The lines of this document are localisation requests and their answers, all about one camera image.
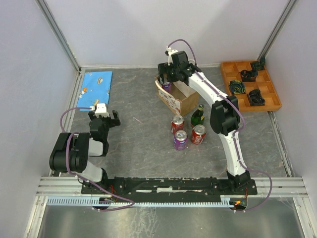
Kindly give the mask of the purple soda can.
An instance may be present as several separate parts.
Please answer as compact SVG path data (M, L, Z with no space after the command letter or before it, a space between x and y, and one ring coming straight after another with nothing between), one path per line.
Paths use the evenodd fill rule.
M188 135L185 131L179 130L174 135L174 147L176 150L184 150L187 146Z
M162 84L161 86L164 91L166 91L167 93L171 93L171 89L172 89L171 83Z

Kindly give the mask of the red cola can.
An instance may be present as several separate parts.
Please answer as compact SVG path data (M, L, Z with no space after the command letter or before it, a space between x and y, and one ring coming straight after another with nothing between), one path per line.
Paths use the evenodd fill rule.
M171 120L171 132L175 134L184 128L184 118L181 115L175 115Z
M206 128L202 124L198 124L193 127L191 141L195 145L202 143L206 135Z

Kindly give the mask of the green glass bottle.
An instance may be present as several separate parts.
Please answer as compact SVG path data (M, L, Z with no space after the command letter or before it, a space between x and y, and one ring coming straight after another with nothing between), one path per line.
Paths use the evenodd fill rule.
M204 116L204 105L199 104L198 108L196 111L192 114L191 116L191 127L195 127L199 124L203 125L205 121L205 116Z

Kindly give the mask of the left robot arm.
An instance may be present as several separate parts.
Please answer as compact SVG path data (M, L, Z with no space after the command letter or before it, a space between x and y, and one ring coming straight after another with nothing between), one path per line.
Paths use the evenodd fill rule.
M118 112L113 110L112 114L114 118L89 112L89 132L79 133L72 138L69 138L69 132L61 133L50 155L50 169L59 173L75 173L93 182L92 187L98 193L107 192L109 180L105 169L93 165L88 158L107 155L109 130L121 125Z

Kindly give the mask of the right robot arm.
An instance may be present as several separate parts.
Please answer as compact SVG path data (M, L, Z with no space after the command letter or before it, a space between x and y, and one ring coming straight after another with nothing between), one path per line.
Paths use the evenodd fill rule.
M181 81L198 92L211 107L210 125L219 135L227 160L227 188L231 193L245 191L251 181L239 144L239 123L242 115L238 100L214 86L200 68L188 60L184 51L166 48L167 62L158 64L159 79L163 82Z

